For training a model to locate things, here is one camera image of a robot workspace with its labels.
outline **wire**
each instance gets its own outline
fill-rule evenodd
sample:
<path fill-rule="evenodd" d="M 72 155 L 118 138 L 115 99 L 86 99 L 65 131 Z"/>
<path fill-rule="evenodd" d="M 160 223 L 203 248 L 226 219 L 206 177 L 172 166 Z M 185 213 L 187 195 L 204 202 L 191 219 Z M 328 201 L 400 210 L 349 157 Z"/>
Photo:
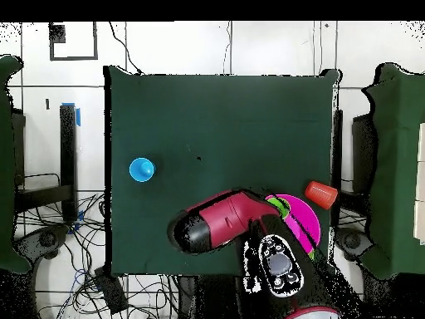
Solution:
<path fill-rule="evenodd" d="M 320 74 L 320 71 L 322 71 L 322 63 L 323 63 L 322 21 L 320 21 L 320 67 L 319 67 L 319 74 Z"/>
<path fill-rule="evenodd" d="M 315 76 L 315 21 L 313 21 L 313 76 Z"/>
<path fill-rule="evenodd" d="M 230 33 L 229 33 L 230 21 L 227 22 L 226 32 L 229 37 L 229 43 L 226 46 L 226 50 L 224 52 L 224 60 L 222 61 L 222 74 L 224 75 L 224 64 L 226 63 L 227 49 L 230 47 Z"/>
<path fill-rule="evenodd" d="M 112 31 L 112 36 L 114 37 L 114 39 L 115 40 L 117 40 L 118 42 L 120 42 L 121 44 L 122 44 L 122 46 L 124 47 L 124 49 L 125 49 L 125 51 L 127 52 L 127 57 L 129 58 L 129 49 L 127 49 L 127 46 L 120 40 L 120 39 L 118 39 L 117 37 L 116 37 L 116 35 L 115 35 L 115 31 L 114 31 L 114 28 L 112 27 L 112 23 L 110 22 L 110 21 L 108 21 L 108 23 L 110 24 L 110 30 Z M 136 71 L 137 71 L 137 75 L 141 75 L 142 73 L 144 74 L 144 75 L 146 75 L 143 71 L 141 71 L 132 61 L 131 61 L 131 59 L 129 58 L 129 62 L 130 62 L 130 64 L 131 65 L 133 65 L 133 67 L 136 69 Z"/>
<path fill-rule="evenodd" d="M 59 178 L 59 175 L 58 174 L 54 174 L 54 173 L 27 175 L 27 176 L 24 176 L 24 178 L 26 179 L 26 178 L 30 178 L 30 177 L 48 176 L 48 175 L 55 175 L 57 177 L 57 184 L 59 186 L 61 185 L 61 179 Z"/>

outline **red cup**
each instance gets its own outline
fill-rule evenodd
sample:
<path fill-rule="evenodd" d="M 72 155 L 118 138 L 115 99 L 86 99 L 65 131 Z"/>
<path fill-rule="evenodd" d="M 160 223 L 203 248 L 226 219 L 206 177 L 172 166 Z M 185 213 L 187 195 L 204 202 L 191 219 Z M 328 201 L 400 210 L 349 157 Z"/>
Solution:
<path fill-rule="evenodd" d="M 305 190 L 305 196 L 309 200 L 312 200 L 326 210 L 334 203 L 337 194 L 337 189 L 316 181 L 311 181 Z"/>

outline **white tile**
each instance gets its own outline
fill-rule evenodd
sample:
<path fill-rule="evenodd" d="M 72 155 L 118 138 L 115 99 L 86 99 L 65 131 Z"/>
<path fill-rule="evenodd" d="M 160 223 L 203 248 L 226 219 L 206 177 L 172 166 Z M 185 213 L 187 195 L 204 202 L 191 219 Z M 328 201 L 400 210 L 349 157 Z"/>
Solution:
<path fill-rule="evenodd" d="M 425 161 L 425 124 L 419 128 L 418 161 Z"/>
<path fill-rule="evenodd" d="M 102 88 L 24 88 L 25 172 L 61 172 L 62 103 L 75 103 L 81 112 L 76 127 L 78 189 L 105 187 L 105 113 Z M 49 110 L 46 109 L 49 99 Z"/>
<path fill-rule="evenodd" d="M 335 68 L 336 21 L 314 21 L 315 74 Z"/>
<path fill-rule="evenodd" d="M 336 246 L 334 246 L 334 261 L 354 291 L 364 293 L 363 275 L 356 262 L 347 261 L 344 258 L 344 253 Z"/>
<path fill-rule="evenodd" d="M 371 85 L 376 67 L 384 62 L 398 63 L 411 72 L 424 71 L 420 26 L 399 21 L 339 21 L 337 66 L 344 74 L 341 86 Z"/>
<path fill-rule="evenodd" d="M 234 21 L 232 46 L 235 75 L 313 75 L 313 21 Z"/>
<path fill-rule="evenodd" d="M 0 23 L 0 55 L 21 56 L 21 24 L 19 22 Z M 10 86 L 21 85 L 21 72 L 12 75 Z"/>
<path fill-rule="evenodd" d="M 8 87 L 7 93 L 9 95 L 9 98 L 12 99 L 12 107 L 15 109 L 22 109 L 21 88 Z"/>
<path fill-rule="evenodd" d="M 72 37 L 92 36 L 92 32 L 87 32 L 87 27 L 89 27 L 87 23 L 81 26 L 74 24 L 68 30 L 66 25 L 65 31 L 66 34 L 73 32 Z M 114 22 L 113 27 L 115 35 L 124 41 L 125 23 Z M 97 22 L 98 60 L 50 61 L 49 31 L 46 22 L 39 22 L 33 26 L 24 23 L 22 32 L 24 86 L 103 86 L 105 82 L 103 65 L 125 66 L 125 49 L 113 38 L 108 22 Z M 63 50 L 62 54 L 64 52 L 71 54 L 76 44 L 65 43 L 63 46 L 68 48 Z"/>
<path fill-rule="evenodd" d="M 341 179 L 353 179 L 353 118 L 368 114 L 370 103 L 361 90 L 340 90 L 339 107 L 343 111 Z"/>
<path fill-rule="evenodd" d="M 425 241 L 425 203 L 415 202 L 413 236 L 419 240 Z"/>
<path fill-rule="evenodd" d="M 174 294 L 173 304 L 177 307 L 178 304 L 175 300 L 178 300 L 178 294 Z M 129 294 L 129 304 L 131 306 L 142 308 L 145 311 L 142 312 L 130 307 L 129 309 L 129 319 L 145 319 L 147 317 L 159 318 L 159 319 L 169 319 L 171 313 L 171 319 L 177 319 L 177 312 L 174 309 L 171 309 L 169 304 L 169 299 L 165 298 L 163 293 L 158 295 L 154 293 L 138 293 L 138 294 Z"/>
<path fill-rule="evenodd" d="M 416 199 L 425 202 L 425 162 L 418 162 L 416 177 Z"/>
<path fill-rule="evenodd" d="M 128 22 L 130 59 L 146 74 L 220 74 L 229 43 L 226 28 L 227 21 Z M 127 67 L 136 72 L 130 62 Z"/>

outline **blue cup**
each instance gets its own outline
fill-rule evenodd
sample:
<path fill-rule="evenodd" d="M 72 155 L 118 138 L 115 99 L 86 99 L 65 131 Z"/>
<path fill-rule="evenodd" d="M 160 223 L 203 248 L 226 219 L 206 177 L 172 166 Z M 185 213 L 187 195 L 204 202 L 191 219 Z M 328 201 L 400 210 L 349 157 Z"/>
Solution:
<path fill-rule="evenodd" d="M 155 165 L 146 158 L 137 158 L 129 166 L 129 174 L 139 182 L 148 181 L 155 173 Z"/>

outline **green tabletop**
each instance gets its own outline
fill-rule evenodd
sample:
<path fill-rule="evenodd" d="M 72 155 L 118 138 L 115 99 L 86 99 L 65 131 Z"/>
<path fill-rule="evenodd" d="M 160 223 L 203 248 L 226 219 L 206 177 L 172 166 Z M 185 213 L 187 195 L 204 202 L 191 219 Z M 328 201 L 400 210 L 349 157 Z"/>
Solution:
<path fill-rule="evenodd" d="M 370 190 L 369 232 L 375 246 L 361 261 L 376 277 L 425 274 L 425 246 L 414 238 L 419 127 L 425 122 L 425 75 L 393 63 L 379 66 L 364 89 L 378 134 L 376 172 Z"/>
<path fill-rule="evenodd" d="M 234 244 L 180 253 L 166 229 L 176 213 L 234 187 L 303 193 L 330 182 L 336 70 L 302 76 L 131 76 L 110 66 L 112 271 L 240 274 Z M 134 181 L 135 158 L 156 165 Z M 319 218 L 327 252 L 329 212 Z"/>

